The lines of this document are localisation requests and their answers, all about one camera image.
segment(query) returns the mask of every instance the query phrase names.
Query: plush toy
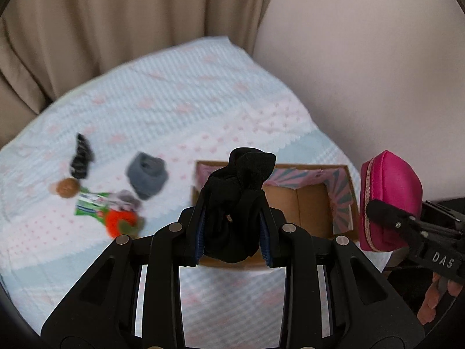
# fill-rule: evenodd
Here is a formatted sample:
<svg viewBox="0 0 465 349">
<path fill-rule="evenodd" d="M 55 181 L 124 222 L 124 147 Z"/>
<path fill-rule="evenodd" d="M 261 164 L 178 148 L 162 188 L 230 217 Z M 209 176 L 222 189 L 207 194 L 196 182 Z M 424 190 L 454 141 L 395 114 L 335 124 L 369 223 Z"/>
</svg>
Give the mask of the plush toy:
<svg viewBox="0 0 465 349">
<path fill-rule="evenodd" d="M 136 212 L 125 210 L 109 210 L 105 214 L 103 222 L 106 226 L 106 232 L 112 239 L 123 234 L 134 238 L 142 229 L 144 223 Z"/>
<path fill-rule="evenodd" d="M 89 163 L 94 160 L 94 155 L 90 149 L 87 139 L 82 134 L 76 136 L 76 155 L 69 167 L 71 176 L 76 179 L 87 177 Z"/>
<path fill-rule="evenodd" d="M 79 181 L 75 178 L 65 178 L 56 184 L 56 193 L 61 198 L 72 198 L 79 192 Z"/>
</svg>

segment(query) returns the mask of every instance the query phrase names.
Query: zipper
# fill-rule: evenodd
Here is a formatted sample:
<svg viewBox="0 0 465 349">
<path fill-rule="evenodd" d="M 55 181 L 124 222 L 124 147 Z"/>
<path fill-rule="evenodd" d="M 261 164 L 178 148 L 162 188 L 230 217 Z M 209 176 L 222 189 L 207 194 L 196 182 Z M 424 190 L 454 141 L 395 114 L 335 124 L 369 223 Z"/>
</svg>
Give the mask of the zipper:
<svg viewBox="0 0 465 349">
<path fill-rule="evenodd" d="M 373 161 L 374 161 L 374 158 L 370 160 L 370 162 L 368 163 L 368 167 L 366 168 L 365 200 L 364 200 L 364 206 L 365 206 L 364 208 L 364 214 L 365 214 L 364 229 L 365 229 L 366 242 L 368 243 L 370 248 L 375 252 L 380 252 L 380 250 L 374 246 L 373 241 L 371 240 L 370 220 L 368 219 L 368 215 L 366 214 L 366 206 L 368 205 L 368 202 L 370 202 L 371 167 L 373 166 Z"/>
</svg>

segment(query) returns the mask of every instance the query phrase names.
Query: human hand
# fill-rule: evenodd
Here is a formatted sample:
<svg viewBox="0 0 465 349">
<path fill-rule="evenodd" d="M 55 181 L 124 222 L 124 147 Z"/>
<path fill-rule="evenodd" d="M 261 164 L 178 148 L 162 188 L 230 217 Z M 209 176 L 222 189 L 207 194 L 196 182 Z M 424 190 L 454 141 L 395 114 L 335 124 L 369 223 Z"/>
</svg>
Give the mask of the human hand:
<svg viewBox="0 0 465 349">
<path fill-rule="evenodd" d="M 435 316 L 436 316 L 436 306 L 439 303 L 439 290 L 438 290 L 438 282 L 441 276 L 439 274 L 433 273 L 433 283 L 426 291 L 425 294 L 425 301 L 423 302 L 420 311 L 418 311 L 418 319 L 422 325 L 427 323 L 431 323 Z M 447 283 L 447 291 L 452 296 L 458 296 L 462 291 L 463 286 L 455 283 L 453 281 L 449 281 Z"/>
</svg>

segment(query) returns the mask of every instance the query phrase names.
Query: cardboard box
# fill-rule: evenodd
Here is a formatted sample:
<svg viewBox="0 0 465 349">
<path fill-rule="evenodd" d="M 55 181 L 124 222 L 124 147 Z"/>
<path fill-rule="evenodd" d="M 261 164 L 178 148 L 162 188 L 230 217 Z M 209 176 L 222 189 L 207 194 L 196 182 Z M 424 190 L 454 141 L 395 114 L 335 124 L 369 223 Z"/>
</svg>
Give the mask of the cardboard box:
<svg viewBox="0 0 465 349">
<path fill-rule="evenodd" d="M 194 204 L 210 173 L 226 165 L 221 161 L 197 162 Z M 303 227 L 311 235 L 332 239 L 343 233 L 353 241 L 359 239 L 356 224 L 359 211 L 347 165 L 276 164 L 263 190 L 270 207 L 281 210 L 288 223 Z M 227 268 L 266 266 L 260 250 L 237 264 L 207 256 L 200 264 Z"/>
</svg>

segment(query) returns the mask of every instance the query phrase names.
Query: gray sock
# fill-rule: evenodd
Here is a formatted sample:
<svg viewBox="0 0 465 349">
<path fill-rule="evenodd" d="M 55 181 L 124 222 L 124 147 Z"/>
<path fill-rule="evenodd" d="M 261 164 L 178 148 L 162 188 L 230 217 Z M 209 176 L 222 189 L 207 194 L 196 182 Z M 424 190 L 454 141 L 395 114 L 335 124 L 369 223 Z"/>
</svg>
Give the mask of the gray sock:
<svg viewBox="0 0 465 349">
<path fill-rule="evenodd" d="M 126 169 L 127 178 L 138 197 L 148 200 L 157 194 L 168 179 L 163 159 L 139 152 Z"/>
</svg>

